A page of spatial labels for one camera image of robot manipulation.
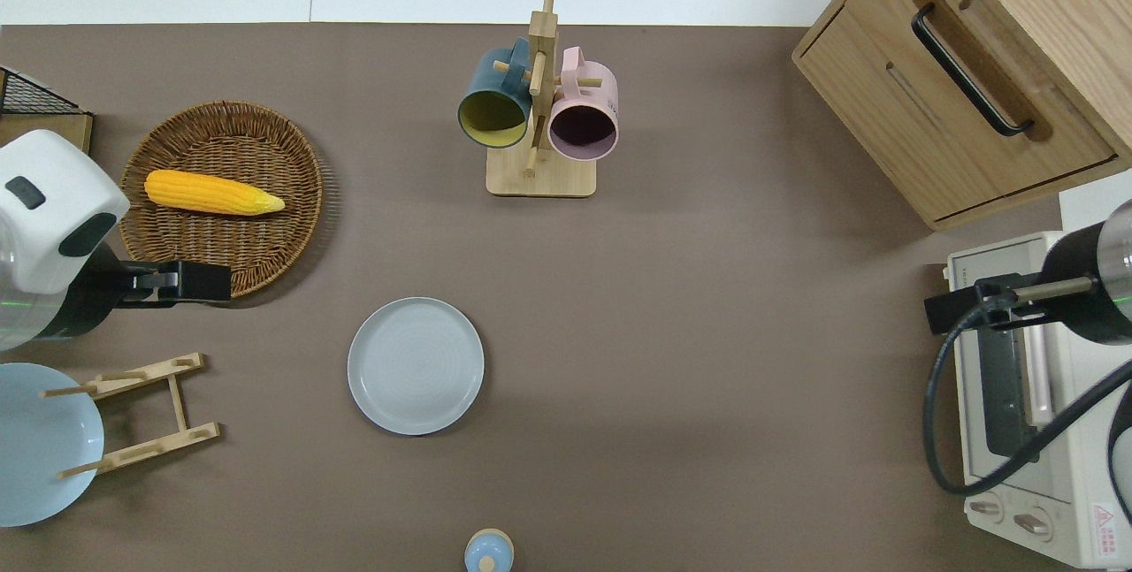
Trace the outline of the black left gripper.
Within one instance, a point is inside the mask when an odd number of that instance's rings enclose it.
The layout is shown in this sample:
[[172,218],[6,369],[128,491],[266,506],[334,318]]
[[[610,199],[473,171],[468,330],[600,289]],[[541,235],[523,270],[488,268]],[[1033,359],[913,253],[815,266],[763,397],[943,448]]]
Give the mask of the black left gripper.
[[224,304],[232,299],[231,268],[191,261],[117,261],[115,307]]

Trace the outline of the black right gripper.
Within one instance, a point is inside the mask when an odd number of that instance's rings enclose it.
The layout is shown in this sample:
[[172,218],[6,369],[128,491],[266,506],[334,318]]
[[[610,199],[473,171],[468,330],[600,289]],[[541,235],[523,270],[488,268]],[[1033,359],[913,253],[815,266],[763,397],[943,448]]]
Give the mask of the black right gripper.
[[1006,331],[1022,327],[1019,322],[1044,318],[1044,308],[1032,302],[1022,302],[1017,291],[1036,284],[1038,275],[996,275],[979,278],[974,287],[933,294],[923,301],[923,309],[931,335],[944,338],[954,332],[970,328]]

